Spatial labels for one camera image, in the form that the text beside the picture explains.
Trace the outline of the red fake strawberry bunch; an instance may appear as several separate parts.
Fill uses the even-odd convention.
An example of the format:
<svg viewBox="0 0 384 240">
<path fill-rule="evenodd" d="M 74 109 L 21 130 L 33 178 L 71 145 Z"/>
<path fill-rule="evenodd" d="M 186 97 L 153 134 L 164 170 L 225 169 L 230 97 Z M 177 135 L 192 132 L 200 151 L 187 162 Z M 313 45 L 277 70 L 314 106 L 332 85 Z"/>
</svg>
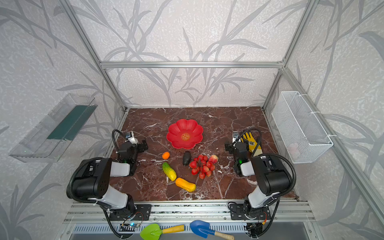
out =
<svg viewBox="0 0 384 240">
<path fill-rule="evenodd" d="M 209 158 L 210 156 L 203 154 L 194 158 L 189 164 L 192 175 L 199 175 L 201 180 L 205 179 L 206 177 L 210 177 L 213 171 L 216 169 L 216 166 L 215 164 L 209 162 Z"/>
</svg>

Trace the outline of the single pink fake strawberry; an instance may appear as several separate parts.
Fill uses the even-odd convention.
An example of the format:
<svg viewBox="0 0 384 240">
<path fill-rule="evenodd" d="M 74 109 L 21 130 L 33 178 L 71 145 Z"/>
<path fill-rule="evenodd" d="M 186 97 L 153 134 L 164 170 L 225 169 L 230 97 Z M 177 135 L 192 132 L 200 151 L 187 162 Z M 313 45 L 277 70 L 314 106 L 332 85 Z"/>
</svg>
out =
<svg viewBox="0 0 384 240">
<path fill-rule="evenodd" d="M 209 162 L 212 164 L 216 164 L 218 162 L 219 158 L 216 155 L 211 155 L 209 158 Z"/>
</svg>

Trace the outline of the dark fake avocado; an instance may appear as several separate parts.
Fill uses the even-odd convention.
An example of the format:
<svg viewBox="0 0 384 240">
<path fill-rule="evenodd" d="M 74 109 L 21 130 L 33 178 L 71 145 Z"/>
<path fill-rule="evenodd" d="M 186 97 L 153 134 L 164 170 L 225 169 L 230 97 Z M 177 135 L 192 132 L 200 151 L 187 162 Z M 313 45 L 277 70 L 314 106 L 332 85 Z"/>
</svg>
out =
<svg viewBox="0 0 384 240">
<path fill-rule="evenodd" d="M 191 153 L 189 151 L 184 152 L 183 154 L 183 165 L 188 166 L 191 162 Z"/>
</svg>

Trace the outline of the small orange fake fruit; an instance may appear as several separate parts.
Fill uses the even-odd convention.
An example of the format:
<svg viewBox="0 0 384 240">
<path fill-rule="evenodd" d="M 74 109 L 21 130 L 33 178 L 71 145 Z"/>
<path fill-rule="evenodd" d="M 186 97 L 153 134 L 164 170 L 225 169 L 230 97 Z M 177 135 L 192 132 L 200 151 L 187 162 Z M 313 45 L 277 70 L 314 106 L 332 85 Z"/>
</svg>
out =
<svg viewBox="0 0 384 240">
<path fill-rule="evenodd" d="M 162 155 L 163 160 L 168 160 L 170 158 L 170 155 L 171 154 L 169 152 L 163 153 L 163 155 Z"/>
</svg>

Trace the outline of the yellow orange fake squash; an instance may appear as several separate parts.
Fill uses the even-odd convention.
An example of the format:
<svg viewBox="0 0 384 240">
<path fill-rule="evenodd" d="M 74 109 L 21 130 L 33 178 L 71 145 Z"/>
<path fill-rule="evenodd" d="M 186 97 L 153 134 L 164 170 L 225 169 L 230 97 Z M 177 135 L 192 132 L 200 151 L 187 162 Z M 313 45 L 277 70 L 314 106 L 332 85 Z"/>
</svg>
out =
<svg viewBox="0 0 384 240">
<path fill-rule="evenodd" d="M 193 184 L 193 183 L 190 183 L 182 178 L 177 178 L 175 180 L 175 184 L 177 185 L 177 187 L 179 188 L 182 188 L 184 190 L 186 190 L 187 192 L 194 192 L 196 190 L 196 185 Z"/>
</svg>

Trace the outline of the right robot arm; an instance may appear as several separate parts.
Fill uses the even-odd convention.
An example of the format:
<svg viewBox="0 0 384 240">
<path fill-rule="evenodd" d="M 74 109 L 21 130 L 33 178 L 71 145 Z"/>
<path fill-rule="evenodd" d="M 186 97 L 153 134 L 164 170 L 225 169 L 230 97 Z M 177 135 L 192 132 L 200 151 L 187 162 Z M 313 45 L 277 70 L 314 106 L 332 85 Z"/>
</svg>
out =
<svg viewBox="0 0 384 240">
<path fill-rule="evenodd" d="M 288 159 L 274 153 L 257 153 L 262 133 L 250 128 L 242 133 L 232 133 L 232 143 L 225 150 L 234 157 L 234 171 L 240 177 L 256 177 L 257 187 L 248 194 L 242 204 L 230 202 L 232 220 L 273 220 L 277 208 L 269 207 L 290 193 L 295 187 L 297 174 Z"/>
</svg>

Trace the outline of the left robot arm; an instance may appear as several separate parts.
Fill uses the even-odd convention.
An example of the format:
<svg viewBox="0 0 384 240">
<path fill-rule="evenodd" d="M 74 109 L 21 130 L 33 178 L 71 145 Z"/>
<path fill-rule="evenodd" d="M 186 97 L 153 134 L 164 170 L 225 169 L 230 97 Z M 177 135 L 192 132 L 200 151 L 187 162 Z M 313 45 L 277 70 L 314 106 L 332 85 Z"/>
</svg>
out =
<svg viewBox="0 0 384 240">
<path fill-rule="evenodd" d="M 98 205 L 107 221 L 147 221 L 151 205 L 135 204 L 133 197 L 110 185 L 111 178 L 133 176 L 138 155 L 148 150 L 146 140 L 139 142 L 133 132 L 114 129 L 112 140 L 117 159 L 96 157 L 83 160 L 70 178 L 67 197 L 79 203 Z"/>
</svg>

